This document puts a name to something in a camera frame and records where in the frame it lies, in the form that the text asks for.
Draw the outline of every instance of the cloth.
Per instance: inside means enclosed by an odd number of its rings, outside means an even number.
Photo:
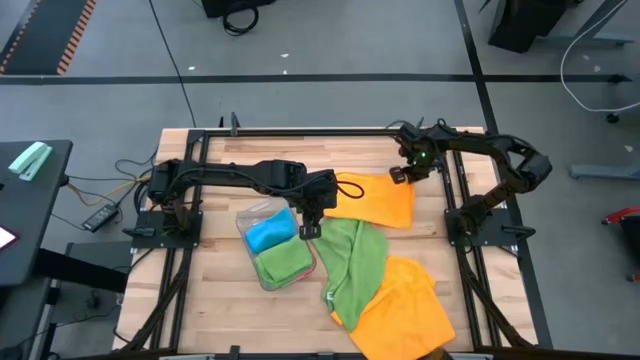
[[[313,264],[309,246],[298,236],[255,257],[258,276],[273,288],[287,285]]]
[[[455,333],[434,286],[416,261],[389,256],[380,289],[349,337],[369,360],[414,360],[452,340]],[[335,311],[331,317],[343,323]]]
[[[373,225],[353,219],[326,219],[313,240],[327,269],[322,298],[353,330],[384,277],[387,239]]]
[[[295,234],[296,222],[287,207],[250,227],[245,238],[251,252],[258,254],[291,239]]]
[[[325,209],[326,216],[364,220],[394,228],[408,228],[413,223],[413,184],[395,184],[389,174],[338,173],[336,178],[338,182],[349,181],[360,185],[364,189],[364,196],[352,199],[338,192],[338,206],[335,209]],[[340,184],[340,187],[349,194],[359,193],[358,189],[349,184]]]

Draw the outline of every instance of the orange warning stripe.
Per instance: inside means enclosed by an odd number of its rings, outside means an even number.
[[[89,25],[89,18],[93,13],[93,10],[96,8],[95,0],[87,0],[87,3],[84,5],[84,9],[82,10],[82,14],[78,18],[78,23],[76,27],[73,29],[71,36],[69,37],[69,42],[67,43],[67,47],[64,50],[64,54],[60,58],[60,62],[58,63],[58,69],[56,72],[59,75],[64,75],[69,66],[71,66],[71,60],[73,60],[73,55],[78,48],[78,44],[82,39],[82,34],[87,29]]]
[[[2,66],[0,66],[0,75],[4,74],[5,66],[9,62],[9,59],[11,58],[11,54],[15,51],[16,47],[20,43],[20,39],[22,38],[22,35],[27,29],[27,25],[29,25],[29,21],[31,21],[31,18],[33,18],[33,14],[35,14],[36,10],[38,9],[38,6],[40,5],[40,1],[42,0],[37,0],[36,3],[33,5],[33,8],[31,9],[31,13],[27,18],[27,21],[25,21],[24,25],[22,25],[22,28],[20,28],[20,32],[18,33],[18,36],[16,36],[15,40],[13,41],[13,44],[11,44],[11,47],[9,48],[9,51],[7,51],[7,54],[5,55],[4,60],[2,60]]]

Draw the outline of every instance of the white cable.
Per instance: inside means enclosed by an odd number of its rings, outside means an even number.
[[[622,5],[626,4],[628,0],[624,0],[622,2],[620,2],[618,5],[616,5],[607,15],[605,15],[602,19],[600,19],[598,22],[596,22],[595,24],[593,24],[593,26],[591,26],[589,29],[585,30],[582,34],[580,34],[578,37],[575,38],[575,40],[573,40],[573,42],[569,45],[569,47],[567,48],[567,51],[565,51],[564,55],[562,56],[562,62],[560,63],[560,81],[562,82],[562,86],[564,86],[564,89],[567,90],[567,92],[569,93],[569,95],[571,95],[571,97],[573,98],[573,100],[575,100],[578,105],[580,105],[583,109],[590,111],[590,112],[610,112],[610,113],[616,113],[616,112],[620,112],[620,111],[625,111],[625,110],[629,110],[629,109],[633,109],[636,106],[640,106],[640,102],[637,102],[635,104],[631,104],[625,107],[621,107],[619,109],[592,109],[590,107],[587,107],[586,105],[584,105],[580,100],[578,100],[578,98],[576,97],[576,95],[569,90],[569,87],[567,87],[567,84],[564,82],[564,62],[567,59],[567,55],[569,54],[569,51],[571,51],[571,48],[578,42],[580,41],[580,39],[582,39],[583,36],[585,36],[586,34],[588,34],[591,30],[593,30],[596,26],[600,25],[603,21],[607,20],[611,15],[613,15],[613,13],[616,12],[616,10],[618,10]]]

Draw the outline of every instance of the green object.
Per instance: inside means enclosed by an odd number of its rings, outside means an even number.
[[[51,146],[36,141],[9,165],[9,170],[15,174],[20,174],[21,180],[31,181],[47,160],[51,151]]]
[[[349,331],[382,283],[387,239],[372,224],[353,219],[327,219],[313,244],[327,269],[322,292],[329,312],[335,310]]]
[[[309,246],[298,235],[261,252],[254,261],[260,279],[273,288],[287,285],[313,263]]]

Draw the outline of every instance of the green towel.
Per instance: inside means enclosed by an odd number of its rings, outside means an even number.
[[[327,269],[322,298],[351,332],[382,283],[387,239],[364,221],[330,218],[321,225],[322,237],[313,244]]]
[[[274,288],[286,285],[312,264],[309,247],[297,235],[261,252],[254,261],[260,278]]]

